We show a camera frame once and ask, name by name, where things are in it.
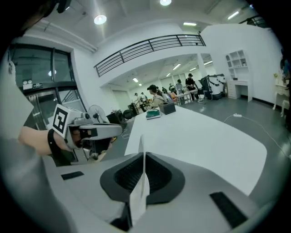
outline concrete floor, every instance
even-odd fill
[[[280,116],[279,110],[272,110],[272,107],[258,101],[247,102],[245,99],[222,98],[216,101],[208,101],[205,105],[191,102],[182,107],[199,112],[219,121],[224,121],[228,116],[237,113],[248,117],[259,124],[273,137],[282,147],[287,155],[291,154],[291,135],[284,126],[284,118]],[[250,198],[259,207],[270,201],[276,200],[284,187],[291,169],[291,161],[287,158],[278,146],[269,138],[263,129],[252,121],[244,118],[230,117],[226,124],[229,124],[254,139],[263,143],[267,149],[266,163],[261,177],[250,194]],[[128,123],[127,132],[130,133],[133,121]],[[124,155],[128,139],[119,137],[108,150],[104,160],[118,158]]]

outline ceiling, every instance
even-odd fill
[[[201,54],[201,56],[204,62],[211,61],[209,54]],[[179,63],[181,63],[181,65],[176,70],[173,70],[173,68]],[[168,73],[171,73],[171,75],[188,73],[189,70],[194,67],[198,67],[197,54],[168,57],[167,59],[145,64],[120,75],[111,81],[110,84],[131,90],[138,87],[139,83],[147,84],[157,79],[166,78]],[[133,78],[136,78],[139,82],[134,82],[132,80]]]
[[[131,26],[145,22],[167,21],[177,23],[182,30],[184,21],[194,21],[196,28],[207,25],[240,21],[255,15],[244,0],[172,0],[169,6],[160,0],[72,0],[62,14],[54,10],[45,20],[85,39],[94,46]],[[227,17],[244,8],[232,20]],[[95,25],[94,18],[104,14],[107,22]]]

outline fan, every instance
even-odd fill
[[[105,112],[100,106],[98,106],[98,105],[90,106],[88,113],[89,113],[93,123],[106,123]]]

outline power cord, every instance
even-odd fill
[[[285,152],[283,151],[283,149],[279,146],[279,144],[276,142],[276,140],[270,136],[270,134],[269,134],[269,133],[264,129],[264,127],[263,127],[261,124],[259,124],[258,122],[254,121],[254,120],[252,120],[252,119],[250,119],[250,118],[247,118],[247,117],[245,117],[245,116],[243,116],[243,115],[237,114],[237,113],[235,113],[235,114],[233,114],[233,115],[230,115],[230,116],[227,117],[223,122],[225,123],[226,120],[227,120],[228,118],[230,118],[230,117],[240,117],[240,118],[245,118],[245,119],[250,120],[250,121],[256,123],[257,125],[259,125],[259,126],[260,126],[264,131],[265,131],[265,133],[270,137],[270,139],[272,139],[272,140],[274,141],[274,143],[279,147],[279,149],[283,152],[283,154],[284,154],[287,158],[290,158],[290,159],[291,159],[291,155],[289,155],[289,156],[286,155],[286,153],[285,153]]]
[[[122,137],[123,139],[127,139],[127,138],[130,137],[130,133],[126,133],[126,134],[124,134],[126,131],[127,131],[127,129],[124,129],[123,133],[121,134],[121,137]]]

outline railing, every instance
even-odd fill
[[[105,58],[97,65],[98,76],[101,77],[115,67],[147,53],[179,46],[205,46],[200,35],[166,35],[132,44]]]
[[[240,22],[240,24],[243,24],[245,22],[248,25],[258,26],[258,27],[262,27],[262,28],[269,27],[266,24],[265,20],[262,17],[260,17],[259,15],[256,15],[256,16],[251,17],[251,18],[247,18],[246,20]]]

